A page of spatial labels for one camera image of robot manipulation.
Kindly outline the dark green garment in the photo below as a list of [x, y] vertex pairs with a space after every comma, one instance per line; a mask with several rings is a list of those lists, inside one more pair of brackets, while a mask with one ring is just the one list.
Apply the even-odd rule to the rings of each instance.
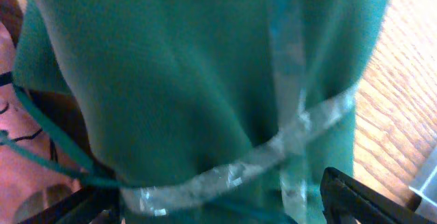
[[7, 82], [127, 223], [324, 223], [388, 0], [27, 0]]

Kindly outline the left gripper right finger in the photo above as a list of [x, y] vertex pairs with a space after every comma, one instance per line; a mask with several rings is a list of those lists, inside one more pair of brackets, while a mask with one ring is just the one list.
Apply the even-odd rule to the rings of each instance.
[[320, 194], [328, 224], [434, 224], [334, 167], [325, 168]]

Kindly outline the clear plastic storage container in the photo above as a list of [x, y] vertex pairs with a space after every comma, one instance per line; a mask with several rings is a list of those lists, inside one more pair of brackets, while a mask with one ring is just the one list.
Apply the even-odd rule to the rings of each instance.
[[415, 212], [433, 222], [436, 222], [436, 160], [437, 151], [434, 148], [408, 187], [421, 198]]

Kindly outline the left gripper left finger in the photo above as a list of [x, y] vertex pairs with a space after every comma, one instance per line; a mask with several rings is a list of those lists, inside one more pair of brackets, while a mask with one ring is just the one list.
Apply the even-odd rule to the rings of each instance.
[[19, 224], [121, 223], [119, 192], [85, 187]]

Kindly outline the pink printed garment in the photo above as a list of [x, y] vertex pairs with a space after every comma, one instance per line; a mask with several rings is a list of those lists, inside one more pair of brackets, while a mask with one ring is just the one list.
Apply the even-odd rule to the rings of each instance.
[[[49, 159], [49, 137], [26, 112], [12, 84], [1, 86], [1, 132]], [[51, 171], [1, 146], [1, 222], [19, 223], [82, 189], [77, 180]]]

